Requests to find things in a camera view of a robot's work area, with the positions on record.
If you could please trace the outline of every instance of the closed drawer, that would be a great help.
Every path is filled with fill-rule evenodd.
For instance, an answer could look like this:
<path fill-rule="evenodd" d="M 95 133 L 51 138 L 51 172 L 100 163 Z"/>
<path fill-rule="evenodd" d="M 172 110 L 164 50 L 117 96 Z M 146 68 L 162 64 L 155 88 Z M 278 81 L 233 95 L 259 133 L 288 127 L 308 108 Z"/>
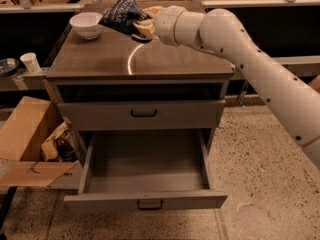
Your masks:
<path fill-rule="evenodd" d="M 118 131 L 92 137 L 79 193 L 65 202 L 82 212 L 220 208 L 227 195 L 213 190 L 199 132 Z"/>
<path fill-rule="evenodd" d="M 59 109 L 79 131 L 215 128 L 224 103 L 224 100 L 61 103 Z"/>

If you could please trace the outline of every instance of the speckled floor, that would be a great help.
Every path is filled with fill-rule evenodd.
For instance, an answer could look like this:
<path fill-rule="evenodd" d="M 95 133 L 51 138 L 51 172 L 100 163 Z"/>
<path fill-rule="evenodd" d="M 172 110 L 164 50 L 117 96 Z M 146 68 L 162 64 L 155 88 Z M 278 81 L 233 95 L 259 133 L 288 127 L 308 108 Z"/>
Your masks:
<path fill-rule="evenodd" d="M 18 188 L 8 239 L 320 239 L 320 172 L 266 106 L 227 107 L 213 143 L 220 210 L 76 214 L 73 191 Z M 1 175 L 12 162 L 2 160 Z"/>

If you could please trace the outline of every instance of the white robotic arm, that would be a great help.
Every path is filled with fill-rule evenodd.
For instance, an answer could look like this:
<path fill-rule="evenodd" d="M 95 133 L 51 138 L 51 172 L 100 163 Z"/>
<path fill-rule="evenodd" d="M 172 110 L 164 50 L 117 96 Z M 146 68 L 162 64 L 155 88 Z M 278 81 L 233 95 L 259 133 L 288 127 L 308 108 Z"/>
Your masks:
<path fill-rule="evenodd" d="M 189 46 L 234 64 L 320 170 L 320 94 L 261 51 L 234 14 L 172 6 L 155 18 L 155 31 L 164 44 Z"/>

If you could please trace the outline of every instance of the white bowl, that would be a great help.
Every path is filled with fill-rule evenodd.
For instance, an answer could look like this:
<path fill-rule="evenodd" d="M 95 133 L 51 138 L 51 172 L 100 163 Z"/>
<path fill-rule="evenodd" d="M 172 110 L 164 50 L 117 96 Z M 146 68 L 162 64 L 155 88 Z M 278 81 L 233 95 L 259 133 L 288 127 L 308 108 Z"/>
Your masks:
<path fill-rule="evenodd" d="M 98 24 L 101 17 L 96 12 L 80 13 L 70 19 L 70 25 L 84 39 L 95 39 L 103 31 L 103 26 Z"/>

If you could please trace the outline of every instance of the white cup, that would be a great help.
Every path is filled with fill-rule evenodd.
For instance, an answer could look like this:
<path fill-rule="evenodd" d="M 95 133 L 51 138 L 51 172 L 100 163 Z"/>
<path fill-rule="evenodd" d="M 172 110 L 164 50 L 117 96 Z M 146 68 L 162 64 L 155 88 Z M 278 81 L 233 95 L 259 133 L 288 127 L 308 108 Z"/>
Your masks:
<path fill-rule="evenodd" d="M 41 68 L 39 66 L 37 56 L 35 53 L 25 53 L 20 57 L 20 60 L 27 67 L 30 73 L 39 73 L 41 72 Z"/>

